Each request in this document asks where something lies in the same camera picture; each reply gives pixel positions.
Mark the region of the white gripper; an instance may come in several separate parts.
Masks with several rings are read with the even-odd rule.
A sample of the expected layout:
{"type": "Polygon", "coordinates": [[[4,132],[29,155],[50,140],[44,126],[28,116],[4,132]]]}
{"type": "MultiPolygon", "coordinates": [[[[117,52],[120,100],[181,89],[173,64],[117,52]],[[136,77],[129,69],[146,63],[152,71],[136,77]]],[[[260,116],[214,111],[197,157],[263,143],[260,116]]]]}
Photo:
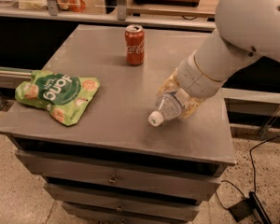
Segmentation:
{"type": "Polygon", "coordinates": [[[207,55],[197,49],[183,60],[176,70],[160,85],[156,95],[176,91],[181,87],[189,96],[179,119],[187,119],[204,102],[214,96],[225,83],[225,73],[207,55]]]}

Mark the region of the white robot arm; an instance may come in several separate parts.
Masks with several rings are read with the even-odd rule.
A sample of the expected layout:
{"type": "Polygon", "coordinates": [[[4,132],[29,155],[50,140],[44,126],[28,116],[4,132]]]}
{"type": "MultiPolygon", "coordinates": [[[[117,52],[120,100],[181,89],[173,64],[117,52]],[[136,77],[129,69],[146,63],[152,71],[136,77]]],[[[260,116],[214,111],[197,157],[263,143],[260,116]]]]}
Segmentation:
{"type": "Polygon", "coordinates": [[[280,0],[219,0],[215,24],[159,87],[150,119],[185,119],[237,71],[262,57],[280,62],[280,0]]]}

